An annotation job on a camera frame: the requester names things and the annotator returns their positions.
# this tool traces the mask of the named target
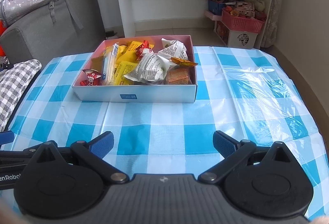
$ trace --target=tile floor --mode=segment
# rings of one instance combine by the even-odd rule
[[[191,35],[194,46],[224,46],[221,39],[210,28],[171,28],[136,31],[136,37],[156,35]]]

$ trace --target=blue label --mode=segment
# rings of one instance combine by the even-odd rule
[[[121,99],[135,99],[137,100],[136,94],[120,94]]]

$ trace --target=metal screw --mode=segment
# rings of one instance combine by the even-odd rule
[[[117,172],[117,173],[113,173],[111,175],[111,180],[113,180],[113,181],[124,181],[126,179],[126,177],[127,177],[126,174]]]
[[[201,174],[201,178],[206,181],[214,181],[217,178],[217,175],[212,172],[205,172]]]

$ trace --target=snack box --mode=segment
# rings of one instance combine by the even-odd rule
[[[130,41],[148,40],[154,44],[153,51],[163,49],[161,39],[179,40],[187,49],[190,61],[195,62],[193,44],[190,35],[180,36],[143,36],[103,41],[85,63],[82,69],[91,68],[91,59],[100,56],[104,49],[114,43],[124,45]],[[80,71],[73,90],[81,101],[94,102],[151,102],[151,103],[194,103],[197,92],[196,68],[190,69],[191,85],[124,85],[124,86],[80,86],[80,81],[87,79],[87,75]]]

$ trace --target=pink basket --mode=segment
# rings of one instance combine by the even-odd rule
[[[252,18],[243,18],[232,16],[230,13],[223,11],[222,22],[231,30],[235,31],[247,31],[252,33],[260,33],[262,30],[263,21],[252,19]]]

